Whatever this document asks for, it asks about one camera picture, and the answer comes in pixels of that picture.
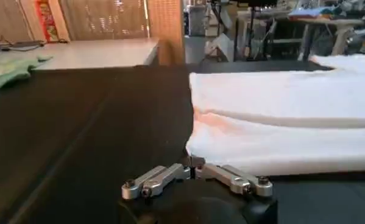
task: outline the black table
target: black table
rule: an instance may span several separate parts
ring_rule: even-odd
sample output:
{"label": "black table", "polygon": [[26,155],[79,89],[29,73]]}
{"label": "black table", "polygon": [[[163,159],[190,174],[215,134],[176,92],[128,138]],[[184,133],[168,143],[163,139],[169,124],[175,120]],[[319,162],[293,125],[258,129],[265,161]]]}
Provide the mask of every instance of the black table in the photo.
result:
{"label": "black table", "polygon": [[[11,161],[34,157],[33,176],[0,222],[116,223],[123,182],[185,154],[193,129],[191,71],[315,69],[324,68],[264,61],[38,71],[0,91],[0,150],[8,151],[1,162],[13,171],[24,166]],[[51,156],[34,166],[39,150]],[[280,223],[365,223],[365,173],[276,177],[274,183]]]}

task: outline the screw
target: screw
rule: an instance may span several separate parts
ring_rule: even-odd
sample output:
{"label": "screw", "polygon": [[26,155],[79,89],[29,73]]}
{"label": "screw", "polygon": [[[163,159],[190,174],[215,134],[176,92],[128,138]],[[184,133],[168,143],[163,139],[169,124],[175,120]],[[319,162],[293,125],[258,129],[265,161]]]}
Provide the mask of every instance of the screw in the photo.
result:
{"label": "screw", "polygon": [[235,178],[235,181],[236,181],[236,182],[243,182],[243,181],[244,181],[244,179],[242,179],[242,178],[240,178],[240,177],[237,177],[237,178]]}
{"label": "screw", "polygon": [[149,187],[144,187],[143,190],[141,190],[141,195],[144,197],[144,198],[149,198],[151,197],[151,194],[152,194],[152,190],[151,188]]}
{"label": "screw", "polygon": [[243,194],[247,195],[249,193],[251,193],[251,185],[248,184],[243,188]]}
{"label": "screw", "polygon": [[259,185],[267,185],[269,183],[268,177],[258,177],[258,184]]}
{"label": "screw", "polygon": [[126,187],[133,187],[135,185],[135,180],[129,179],[126,181]]}
{"label": "screw", "polygon": [[147,184],[148,184],[148,185],[150,185],[150,186],[155,186],[155,185],[158,185],[158,184],[159,184],[159,182],[158,182],[158,181],[156,181],[156,180],[148,180],[148,181],[147,181]]}

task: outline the desk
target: desk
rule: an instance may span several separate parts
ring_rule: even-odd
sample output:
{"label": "desk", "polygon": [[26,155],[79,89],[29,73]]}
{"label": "desk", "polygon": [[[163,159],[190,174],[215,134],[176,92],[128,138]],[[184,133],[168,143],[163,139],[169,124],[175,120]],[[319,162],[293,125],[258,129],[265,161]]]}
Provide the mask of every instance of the desk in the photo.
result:
{"label": "desk", "polygon": [[27,52],[1,52],[0,60],[37,56],[53,56],[37,70],[112,68],[149,65],[157,55],[158,40],[94,40],[68,44],[46,44]]}
{"label": "desk", "polygon": [[[325,68],[262,61],[36,71],[28,82],[0,91],[0,151],[7,156],[1,163],[16,169],[10,162],[23,158],[27,166],[20,168],[33,170],[31,180],[38,180],[16,204],[4,204],[9,209],[2,223],[11,217],[37,224],[117,223],[123,182],[184,154],[193,129],[189,72],[317,69]],[[62,159],[44,159],[37,169],[35,152]],[[365,174],[278,177],[274,186],[279,223],[365,223]]]}
{"label": "desk", "polygon": [[332,55],[340,55],[345,51],[346,40],[350,35],[350,32],[355,26],[365,26],[365,19],[296,19],[297,21],[302,21],[307,23],[304,35],[302,48],[304,50],[300,53],[299,60],[308,60],[310,54],[311,45],[313,42],[313,34],[317,24],[333,25],[336,26],[336,41],[331,52]]}
{"label": "desk", "polygon": [[[290,10],[264,10],[261,12],[255,12],[254,13],[254,19],[285,19],[288,17],[288,13],[291,12]],[[251,11],[238,11],[236,22],[235,22],[235,37],[234,37],[234,61],[237,58],[237,52],[238,52],[238,35],[239,35],[239,21],[243,21],[243,42],[242,46],[245,46],[245,40],[247,37],[247,31],[248,31],[248,23],[251,21]],[[252,37],[249,37],[248,44],[251,45],[251,39]]]}

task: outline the folded white garment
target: folded white garment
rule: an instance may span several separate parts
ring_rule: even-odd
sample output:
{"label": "folded white garment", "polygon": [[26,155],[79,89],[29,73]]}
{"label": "folded white garment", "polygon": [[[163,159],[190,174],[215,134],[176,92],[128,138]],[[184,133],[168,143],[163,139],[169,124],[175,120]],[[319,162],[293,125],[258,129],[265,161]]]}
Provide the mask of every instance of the folded white garment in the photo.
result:
{"label": "folded white garment", "polygon": [[192,73],[188,152],[255,175],[365,170],[365,56],[341,57],[313,58],[331,71]]}

